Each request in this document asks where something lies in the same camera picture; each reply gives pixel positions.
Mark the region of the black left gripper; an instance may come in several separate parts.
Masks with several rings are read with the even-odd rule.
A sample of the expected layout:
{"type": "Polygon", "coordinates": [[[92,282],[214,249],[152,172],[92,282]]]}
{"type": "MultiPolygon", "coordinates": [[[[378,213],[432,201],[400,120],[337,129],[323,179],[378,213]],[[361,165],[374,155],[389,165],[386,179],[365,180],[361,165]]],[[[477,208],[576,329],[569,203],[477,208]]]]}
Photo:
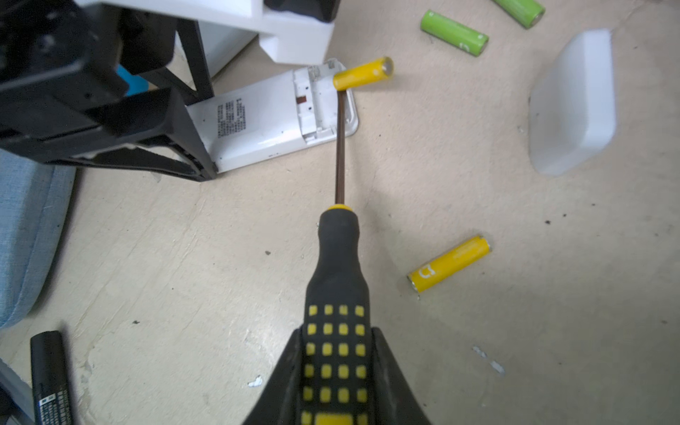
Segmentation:
{"type": "Polygon", "coordinates": [[[44,165],[211,181],[217,166],[185,104],[212,97],[197,21],[74,1],[1,3],[2,108],[26,108],[46,98],[76,111],[106,106],[96,111],[101,124],[63,136],[39,140],[3,131],[4,151],[44,165]],[[164,67],[174,54],[176,30],[194,89],[164,67]],[[129,91],[119,68],[161,90],[106,106],[129,91]]]}

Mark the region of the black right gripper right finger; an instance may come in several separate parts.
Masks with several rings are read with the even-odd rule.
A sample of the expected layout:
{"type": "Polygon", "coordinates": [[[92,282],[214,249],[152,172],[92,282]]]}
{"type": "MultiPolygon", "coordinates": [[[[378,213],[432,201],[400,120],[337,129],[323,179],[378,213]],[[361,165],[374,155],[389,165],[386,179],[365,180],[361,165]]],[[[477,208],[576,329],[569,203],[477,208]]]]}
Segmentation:
{"type": "Polygon", "coordinates": [[[372,373],[376,424],[430,424],[389,347],[384,333],[372,329],[372,373]]]}

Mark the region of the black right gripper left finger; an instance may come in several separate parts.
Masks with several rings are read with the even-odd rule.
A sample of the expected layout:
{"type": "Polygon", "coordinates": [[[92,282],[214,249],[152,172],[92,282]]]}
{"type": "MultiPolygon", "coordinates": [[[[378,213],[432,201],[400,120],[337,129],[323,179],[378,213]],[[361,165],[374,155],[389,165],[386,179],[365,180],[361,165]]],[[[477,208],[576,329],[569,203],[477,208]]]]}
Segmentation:
{"type": "Polygon", "coordinates": [[[302,375],[301,329],[295,329],[284,347],[260,398],[244,420],[246,424],[297,424],[298,394],[302,375]]]}

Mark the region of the black yellow screwdriver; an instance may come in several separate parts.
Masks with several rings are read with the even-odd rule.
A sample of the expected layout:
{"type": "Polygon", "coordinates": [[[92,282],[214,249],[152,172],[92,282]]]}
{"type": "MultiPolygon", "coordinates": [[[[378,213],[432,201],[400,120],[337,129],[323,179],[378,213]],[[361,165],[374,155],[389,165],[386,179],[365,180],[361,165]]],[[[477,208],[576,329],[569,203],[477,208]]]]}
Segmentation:
{"type": "Polygon", "coordinates": [[[358,217],[345,204],[346,101],[338,93],[335,203],[319,219],[319,259],[306,289],[299,424],[373,421],[368,285],[358,217]]]}

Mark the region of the white air conditioner remote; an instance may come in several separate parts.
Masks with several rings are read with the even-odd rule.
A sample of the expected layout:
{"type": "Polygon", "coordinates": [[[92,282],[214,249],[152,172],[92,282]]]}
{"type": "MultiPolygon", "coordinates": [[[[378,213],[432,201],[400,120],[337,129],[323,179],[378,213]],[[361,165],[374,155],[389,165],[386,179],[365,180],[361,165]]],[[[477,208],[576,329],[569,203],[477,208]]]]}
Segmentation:
{"type": "Polygon", "coordinates": [[[219,174],[336,141],[335,58],[188,107],[219,174]]]}

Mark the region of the yellow battery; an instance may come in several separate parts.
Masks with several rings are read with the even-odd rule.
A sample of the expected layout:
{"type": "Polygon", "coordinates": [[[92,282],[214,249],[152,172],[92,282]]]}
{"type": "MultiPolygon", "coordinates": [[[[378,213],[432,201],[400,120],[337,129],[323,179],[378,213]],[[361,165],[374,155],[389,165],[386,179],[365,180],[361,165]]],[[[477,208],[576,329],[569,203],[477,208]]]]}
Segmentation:
{"type": "Polygon", "coordinates": [[[489,241],[481,235],[459,244],[447,253],[431,260],[407,275],[417,293],[425,292],[474,264],[491,252],[489,241]]]}
{"type": "Polygon", "coordinates": [[[383,57],[360,67],[354,67],[335,74],[332,82],[337,91],[347,91],[387,80],[391,78],[393,72],[394,63],[392,59],[383,57]]]}

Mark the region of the green battery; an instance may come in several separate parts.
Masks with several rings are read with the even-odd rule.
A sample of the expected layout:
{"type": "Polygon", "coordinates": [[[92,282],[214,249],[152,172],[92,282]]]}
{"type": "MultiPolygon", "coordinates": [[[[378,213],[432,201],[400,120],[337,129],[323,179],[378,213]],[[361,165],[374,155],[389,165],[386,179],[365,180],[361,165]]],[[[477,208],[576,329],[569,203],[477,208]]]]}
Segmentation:
{"type": "Polygon", "coordinates": [[[545,15],[545,7],[536,0],[493,0],[526,29],[533,28],[545,15]]]}
{"type": "Polygon", "coordinates": [[[421,18],[421,30],[475,57],[485,51],[490,40],[488,35],[432,10],[421,18]]]}

